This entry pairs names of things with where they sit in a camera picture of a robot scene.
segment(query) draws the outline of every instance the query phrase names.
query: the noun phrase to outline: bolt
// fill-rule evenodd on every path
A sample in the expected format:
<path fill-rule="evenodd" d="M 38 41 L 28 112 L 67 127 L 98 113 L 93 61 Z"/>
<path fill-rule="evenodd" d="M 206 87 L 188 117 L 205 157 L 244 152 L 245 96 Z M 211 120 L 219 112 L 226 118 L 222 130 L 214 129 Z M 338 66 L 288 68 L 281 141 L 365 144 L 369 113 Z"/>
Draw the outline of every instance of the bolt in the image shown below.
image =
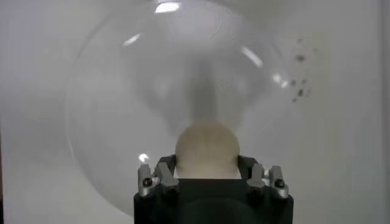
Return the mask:
<path fill-rule="evenodd" d="M 153 181 L 150 177 L 147 177 L 145 178 L 143 181 L 142 181 L 142 185 L 144 187 L 150 187 L 152 185 Z"/>
<path fill-rule="evenodd" d="M 285 187 L 285 181 L 282 179 L 276 179 L 275 180 L 275 187 L 277 188 L 284 188 Z"/>

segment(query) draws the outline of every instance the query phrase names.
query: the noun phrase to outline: metal clip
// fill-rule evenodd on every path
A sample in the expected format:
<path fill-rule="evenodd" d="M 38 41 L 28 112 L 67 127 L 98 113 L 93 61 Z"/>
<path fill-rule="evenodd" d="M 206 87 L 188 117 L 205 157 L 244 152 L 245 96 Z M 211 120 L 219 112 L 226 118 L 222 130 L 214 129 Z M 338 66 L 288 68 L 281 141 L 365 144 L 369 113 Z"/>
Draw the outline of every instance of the metal clip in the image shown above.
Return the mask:
<path fill-rule="evenodd" d="M 272 166 L 269 170 L 269 179 L 272 196 L 281 199 L 288 198 L 288 185 L 283 180 L 280 166 Z"/>

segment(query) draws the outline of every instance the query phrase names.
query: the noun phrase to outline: glass sphere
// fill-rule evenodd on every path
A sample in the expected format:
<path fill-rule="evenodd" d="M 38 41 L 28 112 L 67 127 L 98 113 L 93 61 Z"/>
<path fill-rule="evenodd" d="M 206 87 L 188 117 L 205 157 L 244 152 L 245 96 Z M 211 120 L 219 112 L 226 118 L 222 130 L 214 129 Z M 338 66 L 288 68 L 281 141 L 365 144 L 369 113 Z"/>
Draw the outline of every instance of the glass sphere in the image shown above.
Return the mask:
<path fill-rule="evenodd" d="M 173 154 L 194 121 L 216 119 L 255 138 L 291 102 L 289 80 L 267 34 L 226 6 L 129 2 L 77 57 L 66 101 L 69 146 L 95 189 L 131 215 L 140 163 L 153 168 Z"/>

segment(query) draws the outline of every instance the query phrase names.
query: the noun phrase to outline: white background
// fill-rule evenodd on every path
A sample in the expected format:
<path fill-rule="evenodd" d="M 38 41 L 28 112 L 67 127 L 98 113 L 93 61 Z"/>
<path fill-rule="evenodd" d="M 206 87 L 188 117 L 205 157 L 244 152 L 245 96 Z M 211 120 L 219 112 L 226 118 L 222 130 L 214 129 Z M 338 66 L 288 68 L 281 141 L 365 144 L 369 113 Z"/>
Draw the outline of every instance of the white background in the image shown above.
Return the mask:
<path fill-rule="evenodd" d="M 322 55 L 299 113 L 264 126 L 259 142 L 239 136 L 242 147 L 264 149 L 247 156 L 283 166 L 296 223 L 386 223 L 379 0 L 229 2 L 271 27 L 276 42 L 301 38 Z M 0 0 L 6 223 L 131 223 L 83 176 L 64 130 L 74 58 L 115 7 Z"/>

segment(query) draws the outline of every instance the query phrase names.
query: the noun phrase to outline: metal bracket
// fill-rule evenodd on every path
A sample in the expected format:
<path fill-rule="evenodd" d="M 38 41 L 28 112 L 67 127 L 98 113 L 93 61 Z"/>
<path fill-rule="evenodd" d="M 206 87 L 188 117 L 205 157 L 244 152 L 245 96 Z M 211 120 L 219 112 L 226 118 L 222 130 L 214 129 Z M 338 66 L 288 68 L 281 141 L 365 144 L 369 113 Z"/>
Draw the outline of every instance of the metal bracket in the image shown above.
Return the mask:
<path fill-rule="evenodd" d="M 264 177 L 264 168 L 262 164 L 255 163 L 252 167 L 252 177 L 246 181 L 248 185 L 248 192 L 254 193 L 257 195 L 264 195 L 264 181 L 262 178 Z"/>
<path fill-rule="evenodd" d="M 288 185 L 283 180 L 280 166 L 272 166 L 269 170 L 269 179 L 272 196 L 281 199 L 288 198 Z"/>
<path fill-rule="evenodd" d="M 155 168 L 155 174 L 160 179 L 163 194 L 177 193 L 179 190 L 179 181 L 174 178 L 166 163 L 158 163 Z"/>
<path fill-rule="evenodd" d="M 142 197 L 150 196 L 156 186 L 156 179 L 151 175 L 149 165 L 142 164 L 138 169 L 138 193 Z"/>

